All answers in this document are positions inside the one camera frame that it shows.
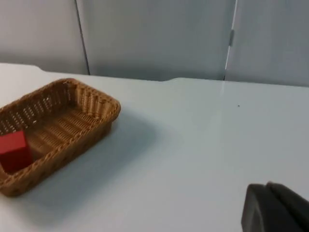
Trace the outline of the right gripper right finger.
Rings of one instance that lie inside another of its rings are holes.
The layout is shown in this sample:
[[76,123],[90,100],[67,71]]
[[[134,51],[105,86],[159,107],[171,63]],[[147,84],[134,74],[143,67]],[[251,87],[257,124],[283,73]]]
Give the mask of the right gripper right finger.
[[283,184],[268,182],[267,188],[287,209],[294,221],[304,231],[309,231],[309,202]]

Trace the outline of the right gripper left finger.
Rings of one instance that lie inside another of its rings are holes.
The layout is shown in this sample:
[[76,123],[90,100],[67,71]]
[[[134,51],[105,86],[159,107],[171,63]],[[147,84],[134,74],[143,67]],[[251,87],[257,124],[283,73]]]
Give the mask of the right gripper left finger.
[[241,226],[244,232],[303,232],[266,184],[248,185]]

